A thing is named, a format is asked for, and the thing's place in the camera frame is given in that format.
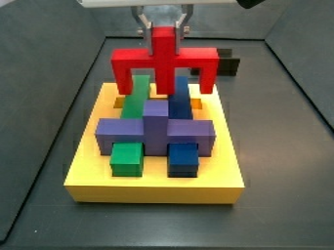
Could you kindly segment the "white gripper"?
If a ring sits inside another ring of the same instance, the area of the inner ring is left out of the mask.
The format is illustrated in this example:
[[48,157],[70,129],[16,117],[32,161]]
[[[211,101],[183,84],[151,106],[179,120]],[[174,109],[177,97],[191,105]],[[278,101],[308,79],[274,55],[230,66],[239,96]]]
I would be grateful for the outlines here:
[[149,54],[153,55],[153,22],[143,13],[143,6],[150,5],[183,5],[182,14],[175,21],[175,54],[181,54],[181,42],[185,35],[190,33],[189,21],[194,14],[195,4],[230,4],[238,3],[243,8],[250,9],[265,0],[78,0],[86,8],[104,7],[133,7],[133,16],[139,25],[138,34],[146,41]]

